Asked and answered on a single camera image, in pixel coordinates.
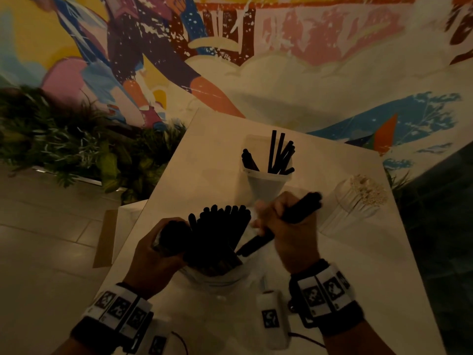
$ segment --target mural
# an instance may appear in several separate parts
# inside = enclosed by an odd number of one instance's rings
[[[162,130],[198,107],[378,151],[473,141],[473,0],[1,0],[0,85]]]

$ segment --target white table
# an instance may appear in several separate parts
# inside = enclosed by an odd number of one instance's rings
[[[371,150],[259,124],[208,110],[198,110],[166,171],[148,200],[102,288],[123,279],[141,239],[161,218],[201,212],[212,204],[240,204],[243,190],[240,154],[246,135],[270,136],[286,132],[297,148],[296,171],[285,189],[303,196],[308,191],[327,194],[351,174],[366,174],[389,187],[379,155]],[[417,270],[394,199],[369,221],[349,229],[337,240],[319,236],[320,252],[335,262],[354,285],[366,319],[383,340],[403,355],[445,355],[439,330]],[[265,251],[269,288],[288,297],[289,275],[269,244]],[[177,274],[152,298],[154,311],[172,319],[191,354],[270,354],[259,337],[260,314],[254,294],[217,299],[180,286]],[[293,332],[321,341],[318,329],[305,329],[298,316],[290,317]],[[170,354],[184,354],[172,340]],[[283,354],[325,354],[310,342],[293,339]]]

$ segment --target wristband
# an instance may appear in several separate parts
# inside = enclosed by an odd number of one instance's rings
[[[289,282],[293,304],[306,328],[324,336],[343,333],[364,320],[350,283],[336,265],[320,259]]]
[[[114,285],[99,294],[70,335],[101,355],[112,354],[118,346],[132,348],[152,314],[151,307],[130,290]]]

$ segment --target hand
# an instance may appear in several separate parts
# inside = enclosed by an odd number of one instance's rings
[[[168,7],[173,10],[176,15],[180,15],[186,9],[186,0],[165,0],[164,2]]]
[[[274,233],[274,246],[284,267],[291,274],[299,273],[320,259],[317,247],[316,213],[312,213],[298,224],[289,224],[281,220],[284,210],[293,206],[299,198],[290,192],[284,192],[274,201],[255,204],[258,219],[252,223],[259,228],[258,234],[264,235],[269,228]]]
[[[171,220],[184,221],[182,218],[161,219],[158,224],[138,242],[130,269],[123,280],[131,286],[142,298],[149,299],[163,290],[174,273],[186,263],[182,254],[162,257],[151,248],[157,234]]]

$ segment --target forearm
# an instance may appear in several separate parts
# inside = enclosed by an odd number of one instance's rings
[[[395,355],[368,322],[338,335],[323,337],[329,355]]]
[[[51,355],[98,355],[98,353],[70,337]]]

